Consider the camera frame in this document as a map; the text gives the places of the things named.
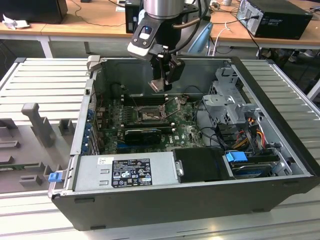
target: white cable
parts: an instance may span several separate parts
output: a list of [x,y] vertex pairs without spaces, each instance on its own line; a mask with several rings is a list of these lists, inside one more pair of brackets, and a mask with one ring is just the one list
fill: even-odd
[[[242,19],[239,19],[238,21],[236,21],[236,22],[239,22],[239,21],[242,21],[242,20],[247,20],[248,18],[242,18]],[[219,39],[219,36],[220,36],[220,34],[224,31],[224,30],[229,30],[229,31],[231,31],[231,29],[227,26],[227,23],[229,23],[229,21],[226,21],[225,23],[224,23],[224,29],[222,29],[220,32],[219,32],[219,34],[218,34],[218,36],[216,36],[216,39],[215,39],[215,43],[214,43],[214,48],[213,48],[213,53],[212,53],[212,56],[214,57],[215,56],[215,54],[216,54],[216,48],[217,48],[217,43],[218,43],[218,39]]]
[[224,26],[225,26],[225,28],[222,29],[222,30],[219,32],[218,36],[216,36],[215,43],[214,43],[214,47],[213,47],[213,53],[212,53],[212,56],[213,56],[213,57],[214,57],[215,54],[216,54],[217,42],[218,42],[218,39],[219,39],[220,34],[221,34],[224,30],[229,30],[229,31],[231,31],[231,29],[227,27],[227,22],[224,23]]
[[317,9],[320,9],[320,6],[319,6],[319,7],[312,8],[312,9],[310,9],[310,10],[311,10],[311,11],[314,11],[314,10],[317,10]]

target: white table frame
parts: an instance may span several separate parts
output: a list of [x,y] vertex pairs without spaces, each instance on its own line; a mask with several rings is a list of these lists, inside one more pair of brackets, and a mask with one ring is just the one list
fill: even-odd
[[[59,36],[59,35],[29,35],[29,34],[0,34],[0,39],[6,40],[29,40],[39,41],[46,58],[53,58],[50,43],[53,41],[66,41],[66,42],[84,42],[84,49],[87,54],[90,54],[90,42],[103,43],[103,42],[118,42],[119,40],[127,39],[129,37],[106,37],[106,36]],[[320,49],[319,45],[308,44],[284,44],[284,43],[258,43],[261,48],[275,48],[275,49]],[[218,41],[218,46],[234,46],[234,47],[251,47],[257,46],[253,42],[243,41]],[[313,87],[307,95],[313,100],[320,92],[320,81]]]

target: table leg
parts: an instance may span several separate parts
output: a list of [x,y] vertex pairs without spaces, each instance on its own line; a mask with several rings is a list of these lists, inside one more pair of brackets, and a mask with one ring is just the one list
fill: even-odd
[[44,52],[45,57],[48,58],[53,58],[51,48],[50,48],[50,39],[47,36],[41,36],[38,38],[38,41],[41,43],[42,50]]
[[314,85],[314,87],[310,90],[310,92],[307,94],[307,97],[312,101],[315,99],[315,97],[320,92],[320,79],[318,82]]
[[90,54],[91,53],[89,42],[87,42],[87,41],[84,42],[84,49],[85,49],[85,53],[86,54]]

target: sticker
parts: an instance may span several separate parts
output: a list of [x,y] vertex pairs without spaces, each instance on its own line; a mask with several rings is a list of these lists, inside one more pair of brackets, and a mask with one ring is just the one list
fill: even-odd
[[152,185],[150,158],[112,161],[111,185],[114,188]]
[[98,157],[98,165],[101,164],[112,164],[114,157]]
[[5,172],[5,171],[13,171],[14,169],[12,167],[3,167],[0,168],[0,172]]

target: computer component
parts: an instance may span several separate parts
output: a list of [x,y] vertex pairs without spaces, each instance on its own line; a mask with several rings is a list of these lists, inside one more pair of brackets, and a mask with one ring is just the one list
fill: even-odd
[[242,0],[236,14],[256,38],[300,39],[312,13],[286,0]]
[[125,32],[127,34],[133,34],[138,26],[141,1],[143,0],[125,1]]
[[60,24],[68,11],[66,0],[0,1],[0,18]]
[[[105,58],[93,71],[68,168],[55,173],[64,185],[56,186],[61,179],[54,175],[48,191],[76,229],[267,212],[320,183],[317,153],[302,143],[318,131],[285,120],[297,117],[288,115],[295,108],[308,119],[320,112],[275,64],[237,57],[183,61],[181,85],[167,94],[148,87],[147,62]],[[260,69],[281,85],[260,86]],[[282,95],[299,104],[284,107]],[[98,103],[93,112],[90,102]],[[83,151],[88,133],[95,133],[98,151]]]

